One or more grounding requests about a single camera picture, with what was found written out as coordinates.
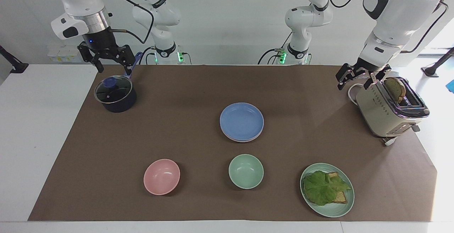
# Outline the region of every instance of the toaster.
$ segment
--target toaster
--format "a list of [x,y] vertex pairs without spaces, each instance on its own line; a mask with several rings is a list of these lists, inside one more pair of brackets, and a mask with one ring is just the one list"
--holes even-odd
[[356,95],[358,107],[376,136],[393,138],[409,129],[418,132],[418,123],[430,114],[424,101],[408,81],[402,77],[397,78],[406,88],[406,95],[400,103],[394,101],[382,81],[368,89],[362,88]]

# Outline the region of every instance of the plate with lettuce and bread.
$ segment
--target plate with lettuce and bread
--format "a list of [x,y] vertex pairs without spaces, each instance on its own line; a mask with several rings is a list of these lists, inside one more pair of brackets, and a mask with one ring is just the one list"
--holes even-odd
[[346,215],[355,202],[355,191],[349,178],[327,163],[307,167],[301,175],[300,188],[309,207],[326,217]]

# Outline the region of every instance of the blue object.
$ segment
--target blue object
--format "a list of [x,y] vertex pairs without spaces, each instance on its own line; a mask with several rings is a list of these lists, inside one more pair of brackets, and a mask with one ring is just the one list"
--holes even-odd
[[450,83],[448,83],[446,85],[446,87],[449,89],[449,91],[451,91],[452,93],[454,93],[454,80],[451,81]]
[[263,130],[264,119],[260,110],[252,104],[237,102],[227,106],[219,119],[222,132],[239,142],[251,141]]
[[133,75],[134,67],[136,67],[137,62],[141,59],[142,55],[143,55],[142,52],[137,52],[137,54],[136,54],[135,57],[134,57],[136,61],[134,61],[134,64],[133,64],[133,66],[132,66],[132,68],[131,68],[131,74],[130,74],[130,75],[127,75],[126,72],[124,72],[124,73],[123,73],[123,76],[128,77],[128,78],[131,78],[131,75]]
[[115,79],[114,77],[106,78],[103,81],[103,86],[105,86],[108,89],[113,88],[116,84],[117,84],[117,79]]

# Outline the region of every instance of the green bowl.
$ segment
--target green bowl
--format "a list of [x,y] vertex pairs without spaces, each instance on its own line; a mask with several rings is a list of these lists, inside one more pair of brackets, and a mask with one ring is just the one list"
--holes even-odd
[[228,175],[230,180],[240,188],[255,188],[263,180],[263,165],[253,155],[241,154],[230,162]]
[[[308,197],[305,194],[304,186],[303,186],[303,179],[313,174],[316,171],[322,171],[325,173],[337,172],[339,173],[339,177],[346,182],[351,189],[344,191],[345,198],[347,199],[347,204],[326,204],[324,206],[319,206],[317,204],[312,203],[309,201]],[[300,179],[300,188],[301,194],[303,195],[304,200],[308,203],[309,207],[311,207],[317,213],[331,218],[341,217],[346,215],[350,212],[351,208],[353,207],[353,203],[355,202],[355,191],[353,190],[353,186],[349,178],[342,172],[339,168],[336,168],[334,165],[326,164],[326,163],[316,163],[313,165],[308,166],[306,168]]]

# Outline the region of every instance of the pink bowl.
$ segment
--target pink bowl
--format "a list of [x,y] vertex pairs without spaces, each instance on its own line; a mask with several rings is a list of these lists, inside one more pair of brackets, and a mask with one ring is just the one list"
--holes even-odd
[[165,195],[173,191],[180,181],[180,168],[170,159],[159,159],[146,169],[143,185],[154,195]]

